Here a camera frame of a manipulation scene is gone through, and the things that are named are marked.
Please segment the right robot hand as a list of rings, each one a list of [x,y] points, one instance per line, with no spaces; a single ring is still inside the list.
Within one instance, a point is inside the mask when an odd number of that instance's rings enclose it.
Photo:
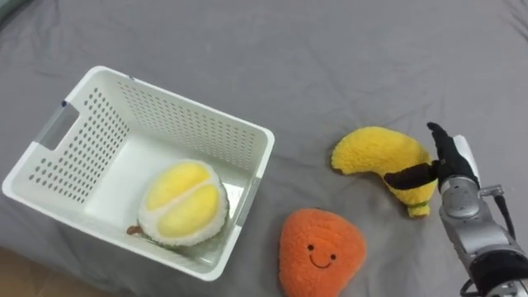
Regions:
[[[437,123],[428,122],[427,128],[431,131],[435,141],[437,160],[431,163],[420,163],[407,167],[399,172],[390,172],[384,175],[384,180],[398,190],[410,190],[424,186],[433,181],[439,185],[450,177],[467,177],[480,187],[479,179],[471,168],[469,161],[463,157],[455,144],[455,138]]]

